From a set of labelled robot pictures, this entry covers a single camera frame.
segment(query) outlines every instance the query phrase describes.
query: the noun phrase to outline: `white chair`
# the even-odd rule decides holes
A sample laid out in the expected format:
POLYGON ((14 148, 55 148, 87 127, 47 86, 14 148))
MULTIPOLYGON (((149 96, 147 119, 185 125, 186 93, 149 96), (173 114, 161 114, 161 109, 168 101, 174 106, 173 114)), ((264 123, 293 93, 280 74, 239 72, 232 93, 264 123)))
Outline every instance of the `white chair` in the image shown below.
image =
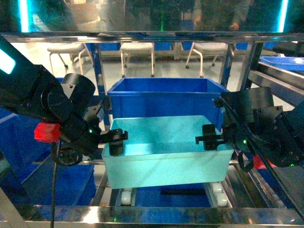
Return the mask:
POLYGON ((154 77, 154 43, 123 43, 120 47, 122 59, 122 77, 125 77, 124 69, 127 68, 125 54, 151 54, 152 74, 154 77))
POLYGON ((51 70, 52 70, 52 74, 54 74, 53 72, 53 65, 52 65, 52 60, 51 60, 51 56, 52 54, 58 54, 62 63, 64 64, 65 68, 68 68, 67 64, 64 62, 63 58, 61 57, 60 54, 69 54, 70 56, 73 56, 73 54, 77 54, 78 55, 78 61, 79 61, 79 65, 80 65, 80 72, 81 75, 84 75, 83 72, 83 67, 82 67, 82 61, 81 61, 81 57, 84 57, 84 53, 87 52, 88 55, 90 56, 90 59, 93 63, 91 54, 89 52, 89 50, 87 49, 85 44, 77 44, 77 43, 73 43, 73 44, 60 44, 60 45, 53 45, 51 47, 49 47, 48 49, 49 53, 49 61, 51 64, 51 70))
POLYGON ((203 54, 207 54, 207 53, 215 54, 213 61, 212 61, 212 66, 214 67, 215 61, 217 60, 218 56, 220 54, 224 54, 225 51, 227 50, 227 48, 228 48, 228 44, 226 44, 226 43, 192 43, 190 53, 188 55, 187 62, 186 62, 186 69, 189 69, 188 63, 189 63, 189 60, 190 60, 190 57, 191 57, 191 54, 193 51, 200 56, 199 76, 204 77, 203 76, 203 54))

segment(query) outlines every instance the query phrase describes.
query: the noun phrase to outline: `cyan light strip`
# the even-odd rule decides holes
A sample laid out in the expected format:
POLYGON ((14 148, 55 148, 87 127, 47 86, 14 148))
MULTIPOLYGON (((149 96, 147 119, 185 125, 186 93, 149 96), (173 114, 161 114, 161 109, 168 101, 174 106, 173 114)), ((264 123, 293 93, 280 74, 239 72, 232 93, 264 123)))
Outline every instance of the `cyan light strip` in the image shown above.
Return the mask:
POLYGON ((10 75, 15 65, 16 61, 0 49, 0 70, 10 75))
POLYGON ((28 0, 19 0, 19 11, 21 17, 21 32, 29 32, 28 0))
POLYGON ((283 0, 282 6, 281 6, 281 11, 280 11, 278 32, 284 31, 285 19, 286 19, 286 14, 287 14, 287 6, 288 6, 288 0, 283 0))

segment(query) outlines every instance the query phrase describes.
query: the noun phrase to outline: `glass panel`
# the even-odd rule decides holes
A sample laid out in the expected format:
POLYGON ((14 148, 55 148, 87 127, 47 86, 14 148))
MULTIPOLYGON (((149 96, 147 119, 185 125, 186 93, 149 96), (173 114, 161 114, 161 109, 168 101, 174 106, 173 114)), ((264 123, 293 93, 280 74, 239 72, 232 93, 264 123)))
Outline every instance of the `glass panel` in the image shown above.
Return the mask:
POLYGON ((2 0, 0 32, 304 31, 302 0, 2 0))

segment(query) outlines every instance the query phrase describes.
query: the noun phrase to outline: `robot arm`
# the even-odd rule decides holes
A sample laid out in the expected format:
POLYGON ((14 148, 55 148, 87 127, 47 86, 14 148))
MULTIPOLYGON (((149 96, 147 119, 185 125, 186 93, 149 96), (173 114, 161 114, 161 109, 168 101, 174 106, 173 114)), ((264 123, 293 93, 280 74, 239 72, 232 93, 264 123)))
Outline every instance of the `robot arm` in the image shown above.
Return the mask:
POLYGON ((100 143, 110 143, 112 155, 123 152, 127 132, 112 130, 101 135, 100 119, 109 102, 90 106, 95 86, 86 77, 67 74, 60 84, 43 66, 34 65, 0 36, 0 107, 41 119, 35 138, 46 143, 64 142, 69 164, 91 156, 100 143))

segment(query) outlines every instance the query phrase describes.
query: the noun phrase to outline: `white wheel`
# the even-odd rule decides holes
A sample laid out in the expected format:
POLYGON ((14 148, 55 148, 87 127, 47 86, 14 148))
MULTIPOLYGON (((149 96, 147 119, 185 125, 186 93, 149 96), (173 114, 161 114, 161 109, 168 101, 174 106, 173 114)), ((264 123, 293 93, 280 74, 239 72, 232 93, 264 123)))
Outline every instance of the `white wheel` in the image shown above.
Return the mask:
POLYGON ((216 202, 218 204, 218 207, 225 207, 227 206, 227 197, 223 192, 217 192, 216 194, 214 194, 216 202))
POLYGON ((212 191, 213 191, 214 194, 217 193, 217 192, 222 192, 223 191, 223 186, 219 182, 211 183, 211 188, 212 188, 212 191))
POLYGON ((122 205, 131 205, 131 192, 130 191, 122 192, 122 205))

